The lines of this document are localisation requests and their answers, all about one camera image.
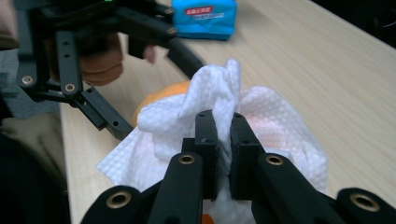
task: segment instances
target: blue package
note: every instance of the blue package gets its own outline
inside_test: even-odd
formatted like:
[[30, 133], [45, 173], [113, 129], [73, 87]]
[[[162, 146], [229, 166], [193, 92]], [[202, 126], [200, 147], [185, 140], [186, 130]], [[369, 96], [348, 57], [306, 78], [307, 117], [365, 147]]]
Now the blue package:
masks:
[[180, 37], [225, 40], [233, 34], [234, 0], [173, 0], [172, 8]]

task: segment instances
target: circular hole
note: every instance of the circular hole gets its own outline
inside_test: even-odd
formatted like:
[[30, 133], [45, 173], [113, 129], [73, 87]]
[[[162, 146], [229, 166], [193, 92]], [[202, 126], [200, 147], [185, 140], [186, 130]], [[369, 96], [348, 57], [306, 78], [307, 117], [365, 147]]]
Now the circular hole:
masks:
[[203, 142], [203, 143], [213, 143], [213, 140], [210, 139], [210, 138], [203, 138], [203, 139], [201, 139], [201, 142]]
[[113, 202], [113, 203], [123, 203], [123, 202], [125, 202], [125, 199], [126, 199], [125, 195], [117, 195], [117, 196], [115, 196], [113, 198], [113, 200], [111, 200], [111, 202]]
[[356, 206], [361, 209], [370, 212], [379, 211], [379, 204], [365, 194], [353, 193], [350, 195], [350, 201], [352, 201]]
[[283, 160], [282, 158], [278, 157], [278, 156], [267, 156], [267, 158], [265, 158], [268, 163], [273, 164], [273, 165], [281, 165], [283, 164]]
[[178, 158], [178, 162], [180, 162], [181, 164], [188, 165], [195, 162], [195, 158], [192, 155], [182, 155]]
[[33, 78], [30, 76], [22, 77], [22, 83], [25, 85], [29, 85], [33, 82]]
[[121, 208], [131, 201], [131, 194], [127, 191], [119, 191], [107, 198], [106, 205], [109, 208]]
[[67, 84], [65, 87], [66, 91], [73, 91], [75, 86], [73, 84]]

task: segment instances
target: black plastic part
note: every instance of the black plastic part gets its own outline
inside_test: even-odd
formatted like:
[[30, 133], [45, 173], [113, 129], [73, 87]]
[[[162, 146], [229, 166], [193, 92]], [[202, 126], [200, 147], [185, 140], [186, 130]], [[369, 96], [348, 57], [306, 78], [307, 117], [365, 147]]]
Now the black plastic part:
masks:
[[251, 212], [256, 224], [280, 224], [274, 208], [265, 197], [262, 190], [256, 190], [256, 194], [251, 200]]
[[195, 117], [194, 152], [204, 159], [204, 199], [215, 200], [218, 196], [219, 139], [212, 110]]
[[340, 190], [335, 206], [348, 223], [396, 223], [396, 210], [380, 197], [364, 189]]
[[[118, 139], [132, 128], [99, 93], [94, 95], [99, 99], [84, 99], [79, 55], [105, 50], [106, 37], [122, 32], [129, 36], [133, 56], [142, 58], [146, 45], [156, 45], [169, 49], [169, 58], [188, 77], [203, 66], [177, 41], [171, 24], [173, 10], [154, 0], [17, 0], [15, 5], [20, 34], [18, 84], [34, 101], [58, 101], [80, 108], [96, 128], [107, 127]], [[44, 41], [50, 38], [55, 38], [58, 50], [59, 90], [49, 86]]]
[[192, 52], [177, 39], [169, 41], [167, 57], [189, 78], [192, 78], [192, 76], [204, 66], [201, 60], [192, 54]]
[[140, 204], [142, 197], [137, 189], [116, 186], [103, 192], [82, 219], [82, 224], [143, 223]]
[[195, 148], [195, 138], [183, 138], [183, 143], [181, 145], [181, 152], [193, 152], [194, 148]]
[[345, 223], [286, 157], [261, 154], [256, 177], [280, 223]]
[[73, 32], [57, 32], [56, 44], [62, 93], [66, 98], [76, 99], [83, 91], [83, 87]]
[[233, 199], [251, 200], [256, 188], [257, 159], [264, 152], [262, 145], [240, 114], [234, 113], [231, 125], [231, 164], [230, 191]]
[[84, 103], [76, 102], [78, 108], [87, 115], [97, 129], [107, 128], [119, 140], [124, 139], [133, 130], [133, 127], [94, 87], [82, 92], [81, 96]]
[[200, 224], [203, 169], [203, 161], [198, 154], [176, 154], [166, 170], [148, 223]]
[[158, 182], [140, 194], [142, 197], [140, 211], [142, 213], [144, 223], [146, 223], [149, 219], [149, 214], [151, 213], [152, 205], [154, 205], [155, 198], [157, 197], [158, 191], [160, 190], [161, 183], [162, 181]]

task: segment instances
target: wood grain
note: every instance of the wood grain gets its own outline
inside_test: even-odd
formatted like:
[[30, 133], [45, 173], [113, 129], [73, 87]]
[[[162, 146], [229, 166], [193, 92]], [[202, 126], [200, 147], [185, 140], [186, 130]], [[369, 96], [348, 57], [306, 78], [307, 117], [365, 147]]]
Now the wood grain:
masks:
[[[243, 87], [279, 92], [327, 152], [328, 194], [368, 189], [396, 205], [396, 50], [305, 0], [238, 1], [228, 41], [183, 40], [207, 63], [242, 64]], [[121, 78], [99, 91], [130, 119], [149, 93], [186, 78], [157, 62], [124, 60]], [[76, 109], [62, 106], [72, 220], [79, 223], [110, 181], [95, 165], [118, 143]]]

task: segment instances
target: white cloth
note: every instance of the white cloth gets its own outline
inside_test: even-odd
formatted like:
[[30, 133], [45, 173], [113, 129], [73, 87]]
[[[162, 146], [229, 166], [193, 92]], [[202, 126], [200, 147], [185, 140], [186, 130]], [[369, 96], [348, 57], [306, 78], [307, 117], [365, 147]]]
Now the white cloth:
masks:
[[145, 190], [165, 174], [182, 139], [194, 137], [195, 115], [212, 109], [221, 152], [219, 196], [204, 202], [204, 212], [215, 223], [254, 223], [250, 202], [232, 201], [226, 175], [231, 166], [230, 126], [233, 113], [245, 116], [267, 152], [288, 157], [318, 190], [325, 190], [327, 160], [314, 136], [293, 108], [276, 92], [253, 87], [240, 91], [240, 65], [210, 64], [191, 80], [186, 94], [163, 98], [142, 108], [138, 127], [104, 160], [98, 169], [115, 185]]

